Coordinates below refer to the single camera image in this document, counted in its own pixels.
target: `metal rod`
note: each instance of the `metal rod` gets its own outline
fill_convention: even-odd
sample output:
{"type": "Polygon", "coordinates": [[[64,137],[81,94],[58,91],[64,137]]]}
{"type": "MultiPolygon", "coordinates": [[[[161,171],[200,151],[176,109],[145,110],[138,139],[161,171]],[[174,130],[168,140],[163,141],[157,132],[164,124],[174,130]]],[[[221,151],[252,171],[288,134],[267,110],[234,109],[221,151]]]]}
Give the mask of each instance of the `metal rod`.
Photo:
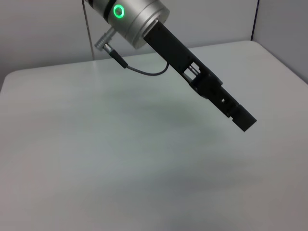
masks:
{"type": "Polygon", "coordinates": [[[188,69],[190,69],[190,71],[193,72],[195,76],[199,74],[199,72],[193,66],[189,66],[188,69]]]}

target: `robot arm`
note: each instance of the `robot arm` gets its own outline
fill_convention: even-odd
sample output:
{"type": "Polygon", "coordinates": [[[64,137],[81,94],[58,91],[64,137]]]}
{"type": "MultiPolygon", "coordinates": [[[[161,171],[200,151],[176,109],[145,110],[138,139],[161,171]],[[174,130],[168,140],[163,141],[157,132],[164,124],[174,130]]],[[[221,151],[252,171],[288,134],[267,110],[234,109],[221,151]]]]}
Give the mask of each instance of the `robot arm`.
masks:
{"type": "Polygon", "coordinates": [[[223,89],[220,79],[163,25],[169,10],[160,0],[86,1],[112,26],[95,47],[106,50],[122,67],[128,64],[108,44],[115,32],[136,49],[148,43],[200,96],[209,99],[225,116],[232,117],[243,131],[257,121],[223,89]],[[185,74],[188,69],[196,76],[193,80],[185,74]]]}

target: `green light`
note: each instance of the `green light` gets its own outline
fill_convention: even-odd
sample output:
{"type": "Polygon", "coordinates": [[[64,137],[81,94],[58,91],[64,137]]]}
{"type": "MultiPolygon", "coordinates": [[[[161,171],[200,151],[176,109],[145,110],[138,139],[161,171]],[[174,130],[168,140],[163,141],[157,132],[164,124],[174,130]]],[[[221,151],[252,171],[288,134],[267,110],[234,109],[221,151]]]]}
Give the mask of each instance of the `green light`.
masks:
{"type": "Polygon", "coordinates": [[[114,14],[117,18],[123,18],[125,15],[125,10],[122,5],[116,5],[114,7],[114,14]]]}

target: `black metal bracket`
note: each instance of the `black metal bracket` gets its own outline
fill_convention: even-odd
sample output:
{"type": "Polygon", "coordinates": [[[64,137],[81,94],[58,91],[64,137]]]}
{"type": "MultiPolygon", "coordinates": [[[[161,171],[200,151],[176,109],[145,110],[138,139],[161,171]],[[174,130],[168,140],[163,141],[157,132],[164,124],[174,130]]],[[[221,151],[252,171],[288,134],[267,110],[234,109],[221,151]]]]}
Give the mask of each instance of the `black metal bracket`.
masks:
{"type": "Polygon", "coordinates": [[[243,131],[257,120],[222,87],[221,80],[185,47],[161,22],[146,34],[144,40],[160,54],[202,97],[209,99],[225,116],[243,131]],[[192,67],[195,63],[199,71],[192,67]],[[196,75],[190,79],[185,71],[196,75]]]}

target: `white wall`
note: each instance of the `white wall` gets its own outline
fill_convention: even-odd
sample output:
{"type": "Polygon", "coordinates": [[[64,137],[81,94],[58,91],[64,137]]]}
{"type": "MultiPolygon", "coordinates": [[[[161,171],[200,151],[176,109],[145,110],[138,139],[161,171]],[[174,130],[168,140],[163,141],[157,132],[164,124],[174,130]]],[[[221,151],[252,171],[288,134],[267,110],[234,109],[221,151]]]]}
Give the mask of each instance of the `white wall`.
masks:
{"type": "Polygon", "coordinates": [[[261,0],[254,40],[308,83],[307,9],[307,0],[261,0]]]}
{"type": "MultiPolygon", "coordinates": [[[[167,27],[189,47],[250,38],[257,0],[162,2],[171,10],[167,27]]],[[[88,5],[87,12],[96,42],[109,25],[88,5]]],[[[14,70],[91,60],[81,0],[2,0],[0,32],[0,88],[14,70]]],[[[152,51],[135,51],[120,35],[112,45],[122,55],[152,51]]]]}
{"type": "MultiPolygon", "coordinates": [[[[197,47],[251,37],[257,0],[161,0],[169,9],[166,27],[186,46],[197,47]]],[[[104,19],[87,6],[93,44],[109,28],[104,19]]],[[[142,54],[152,51],[149,45],[135,51],[120,35],[112,46],[122,55],[142,54]]],[[[108,57],[95,50],[98,59],[108,57]]]]}

